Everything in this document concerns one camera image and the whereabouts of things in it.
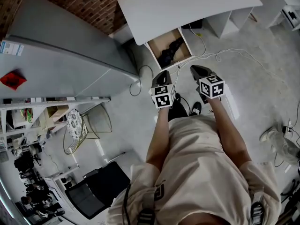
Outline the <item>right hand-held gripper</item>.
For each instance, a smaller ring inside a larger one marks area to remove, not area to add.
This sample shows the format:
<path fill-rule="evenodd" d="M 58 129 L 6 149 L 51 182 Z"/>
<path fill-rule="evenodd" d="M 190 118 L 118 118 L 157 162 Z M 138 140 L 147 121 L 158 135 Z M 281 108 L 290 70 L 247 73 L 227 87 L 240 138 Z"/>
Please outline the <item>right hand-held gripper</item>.
<path fill-rule="evenodd" d="M 207 99 L 219 98 L 225 93 L 225 81 L 208 67 L 192 65 L 190 72 L 197 84 L 196 91 L 201 100 L 207 104 Z"/>

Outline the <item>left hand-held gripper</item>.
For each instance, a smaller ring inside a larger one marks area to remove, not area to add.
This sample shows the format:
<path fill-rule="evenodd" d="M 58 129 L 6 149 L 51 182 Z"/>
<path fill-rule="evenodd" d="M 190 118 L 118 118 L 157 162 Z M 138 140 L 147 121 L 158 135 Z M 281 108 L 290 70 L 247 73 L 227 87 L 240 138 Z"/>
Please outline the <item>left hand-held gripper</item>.
<path fill-rule="evenodd" d="M 153 79 L 151 98 L 157 109 L 173 105 L 175 89 L 169 71 L 162 71 Z"/>

